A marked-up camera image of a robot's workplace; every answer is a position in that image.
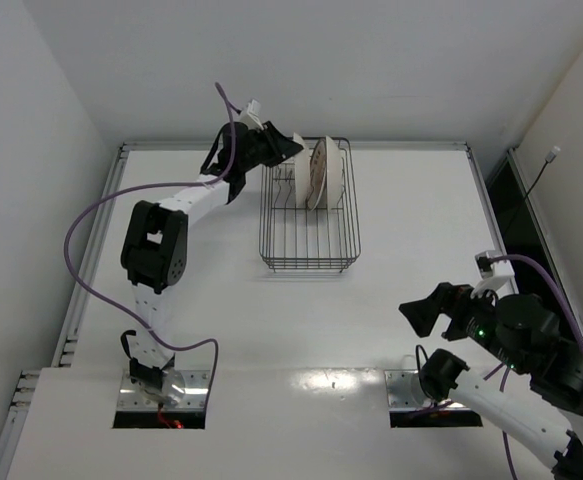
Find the brown lattice pattern plate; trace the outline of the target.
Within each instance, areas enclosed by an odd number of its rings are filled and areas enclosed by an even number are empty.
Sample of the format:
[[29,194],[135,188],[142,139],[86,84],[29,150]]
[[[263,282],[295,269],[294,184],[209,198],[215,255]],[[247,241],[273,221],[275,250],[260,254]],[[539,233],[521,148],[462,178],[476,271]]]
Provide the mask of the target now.
[[298,133],[293,133],[293,141],[302,147],[293,157],[295,203],[297,208],[305,208],[311,193],[311,150]]

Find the brown floral pattern plate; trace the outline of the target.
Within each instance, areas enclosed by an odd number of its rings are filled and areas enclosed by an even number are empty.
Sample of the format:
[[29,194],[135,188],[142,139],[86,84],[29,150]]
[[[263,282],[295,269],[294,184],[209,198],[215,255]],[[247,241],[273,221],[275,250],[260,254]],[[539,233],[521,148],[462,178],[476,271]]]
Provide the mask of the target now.
[[329,210],[337,207],[343,193],[342,157],[335,140],[327,136],[326,144],[326,205]]

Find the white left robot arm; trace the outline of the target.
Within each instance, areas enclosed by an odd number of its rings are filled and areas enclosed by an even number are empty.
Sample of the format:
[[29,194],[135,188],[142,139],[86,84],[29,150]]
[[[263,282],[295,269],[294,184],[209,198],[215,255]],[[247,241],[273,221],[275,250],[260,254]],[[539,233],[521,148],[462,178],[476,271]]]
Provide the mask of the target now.
[[139,201],[125,236],[121,265],[131,282],[142,331],[121,336],[130,378],[162,403],[178,403],[185,379],[175,368],[170,301],[187,264],[188,231],[218,207],[231,203],[246,176],[263,165],[275,167],[307,151],[302,137],[286,137],[270,122],[251,129],[238,122],[222,127],[200,168],[198,185],[160,202]]

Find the sunburst pattern plate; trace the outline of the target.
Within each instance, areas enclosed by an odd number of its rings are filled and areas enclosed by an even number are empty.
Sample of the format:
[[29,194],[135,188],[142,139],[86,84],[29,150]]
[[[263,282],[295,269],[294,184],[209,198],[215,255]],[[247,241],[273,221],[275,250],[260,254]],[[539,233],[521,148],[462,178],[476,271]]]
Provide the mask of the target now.
[[306,207],[313,211],[317,208],[322,198],[326,181],[327,146],[326,138],[320,138],[311,154],[309,163],[309,187],[306,198]]

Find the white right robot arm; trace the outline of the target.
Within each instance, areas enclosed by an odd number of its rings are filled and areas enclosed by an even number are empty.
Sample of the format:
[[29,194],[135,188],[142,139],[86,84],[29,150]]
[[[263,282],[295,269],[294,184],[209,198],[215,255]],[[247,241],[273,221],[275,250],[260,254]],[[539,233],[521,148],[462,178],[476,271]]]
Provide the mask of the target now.
[[429,336],[445,316],[448,341],[473,340],[525,379],[497,386],[447,349],[418,365],[416,390],[434,406],[459,403],[524,446],[556,479],[583,479],[583,347],[563,336],[560,318],[534,295],[496,298],[468,285],[439,284],[400,304],[415,334]]

